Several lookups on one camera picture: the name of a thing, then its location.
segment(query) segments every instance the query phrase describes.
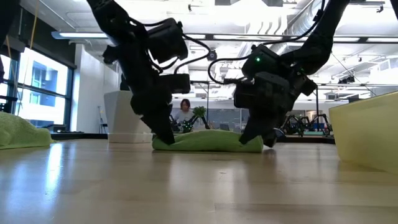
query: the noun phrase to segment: wooden floor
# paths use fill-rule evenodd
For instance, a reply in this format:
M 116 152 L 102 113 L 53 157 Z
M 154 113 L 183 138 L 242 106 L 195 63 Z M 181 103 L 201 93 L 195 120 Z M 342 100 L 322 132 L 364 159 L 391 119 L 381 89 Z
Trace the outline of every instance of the wooden floor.
M 398 176 L 333 145 L 263 154 L 67 141 L 0 151 L 0 223 L 398 223 Z

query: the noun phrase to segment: green cloth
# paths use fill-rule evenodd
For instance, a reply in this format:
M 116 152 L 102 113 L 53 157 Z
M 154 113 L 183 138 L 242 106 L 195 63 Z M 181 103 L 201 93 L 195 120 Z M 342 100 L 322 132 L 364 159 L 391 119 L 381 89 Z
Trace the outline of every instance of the green cloth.
M 51 143 L 48 129 L 36 128 L 18 116 L 0 112 L 0 149 L 49 146 Z
M 263 141 L 260 136 L 245 145 L 239 142 L 240 136 L 230 131 L 203 130 L 179 134 L 172 145 L 155 138 L 152 147 L 163 151 L 262 152 Z

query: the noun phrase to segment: person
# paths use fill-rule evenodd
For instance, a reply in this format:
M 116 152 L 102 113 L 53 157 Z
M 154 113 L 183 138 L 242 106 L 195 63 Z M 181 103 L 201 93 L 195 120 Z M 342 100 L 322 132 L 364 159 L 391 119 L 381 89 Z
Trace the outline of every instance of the person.
M 180 103 L 180 111 L 174 116 L 174 120 L 178 123 L 182 123 L 183 121 L 188 121 L 192 117 L 191 102 L 188 99 L 183 99 Z

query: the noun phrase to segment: yellow bin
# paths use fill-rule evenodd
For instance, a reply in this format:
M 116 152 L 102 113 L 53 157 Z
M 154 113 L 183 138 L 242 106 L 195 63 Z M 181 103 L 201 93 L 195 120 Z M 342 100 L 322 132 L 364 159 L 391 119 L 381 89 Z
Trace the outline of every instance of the yellow bin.
M 329 109 L 342 161 L 398 174 L 398 91 Z

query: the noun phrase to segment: dark hair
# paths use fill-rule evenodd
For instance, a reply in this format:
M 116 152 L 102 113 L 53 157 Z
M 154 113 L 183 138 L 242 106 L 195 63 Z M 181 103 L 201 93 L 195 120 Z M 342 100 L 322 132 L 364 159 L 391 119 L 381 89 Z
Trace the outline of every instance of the dark hair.
M 181 103 L 180 103 L 180 109 L 182 110 L 182 104 L 183 103 L 185 103 L 187 106 L 188 106 L 188 108 L 191 108 L 191 102 L 189 102 L 189 100 L 188 99 L 183 99 L 182 101 L 181 101 Z

